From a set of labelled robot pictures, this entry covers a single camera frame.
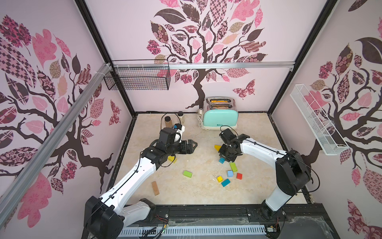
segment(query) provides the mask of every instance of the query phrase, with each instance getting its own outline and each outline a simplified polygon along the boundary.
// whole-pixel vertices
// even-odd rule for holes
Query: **toaster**
[[[203,109],[199,110],[202,115],[202,128],[206,130],[219,130],[227,125],[235,129],[239,112],[236,109],[235,100],[230,97],[208,97],[203,103]]]

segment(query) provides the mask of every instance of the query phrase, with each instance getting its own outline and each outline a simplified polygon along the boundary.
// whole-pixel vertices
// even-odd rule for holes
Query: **pink butterfly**
[[[255,85],[255,80],[251,80],[247,87],[245,89],[242,89],[242,88],[236,88],[236,89],[233,89],[232,91],[239,94],[239,97],[243,98],[247,96],[247,93],[248,94],[255,94],[255,90],[253,89],[253,86]]]
[[[110,105],[112,106],[113,115],[109,120],[109,125],[112,125],[114,123],[119,122],[118,115],[119,115],[121,110],[117,106],[115,106],[115,103],[112,100],[110,100]]]

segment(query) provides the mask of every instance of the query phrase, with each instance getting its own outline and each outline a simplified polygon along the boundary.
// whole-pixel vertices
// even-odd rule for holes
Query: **wall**
[[[325,2],[87,1],[113,60],[158,63],[294,61]],[[233,97],[240,111],[267,111],[288,70],[172,71],[168,91],[128,90],[128,96],[136,111],[195,111],[209,96]]]
[[[0,193],[103,64],[71,0],[0,9]],[[0,238],[79,238],[86,200],[105,190],[131,117],[118,91],[94,92],[0,229]]]
[[[340,237],[381,238],[382,3],[353,3],[339,2],[273,116],[288,147],[319,174],[321,187],[312,195],[323,203]],[[350,150],[337,156],[322,152],[289,96],[301,83],[314,93]],[[317,187],[313,178],[309,190]]]

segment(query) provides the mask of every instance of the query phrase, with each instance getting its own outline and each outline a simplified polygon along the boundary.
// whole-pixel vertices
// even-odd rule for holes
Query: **floor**
[[[162,114],[139,114],[131,135],[116,182],[133,167],[139,159],[139,152],[159,137]],[[173,123],[176,116],[171,116]],[[260,204],[276,186],[276,174],[272,167],[250,155],[239,156],[235,163],[243,179],[230,178],[231,183],[222,187],[217,177],[227,178],[231,170],[228,162],[221,164],[214,145],[223,142],[220,131],[206,131],[197,126],[197,114],[185,114],[183,140],[192,139],[198,143],[193,154],[178,154],[177,161],[170,167],[160,167],[137,189],[128,204],[147,198],[155,204]],[[240,113],[238,134],[274,148],[281,148],[276,133],[265,113]],[[183,176],[184,170],[192,172],[191,178]],[[155,196],[151,182],[156,181],[160,194]],[[298,193],[288,203],[306,203]]]

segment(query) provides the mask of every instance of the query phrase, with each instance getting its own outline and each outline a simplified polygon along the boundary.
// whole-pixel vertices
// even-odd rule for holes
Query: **green block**
[[[188,172],[188,171],[186,171],[186,170],[183,172],[183,175],[186,176],[186,177],[189,177],[189,178],[192,177],[192,173],[191,173],[191,172]]]
[[[230,162],[230,166],[233,172],[237,172],[238,168],[236,168],[236,164],[234,162]]]

